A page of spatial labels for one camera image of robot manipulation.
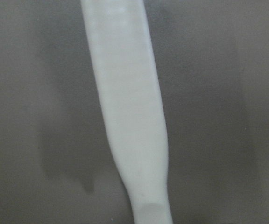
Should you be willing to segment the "beige hand brush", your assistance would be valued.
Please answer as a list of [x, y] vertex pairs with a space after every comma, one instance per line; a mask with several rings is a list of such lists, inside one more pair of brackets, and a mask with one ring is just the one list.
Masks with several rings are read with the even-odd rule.
[[170, 224], [168, 137], [141, 0], [83, 0], [106, 134], [137, 224]]

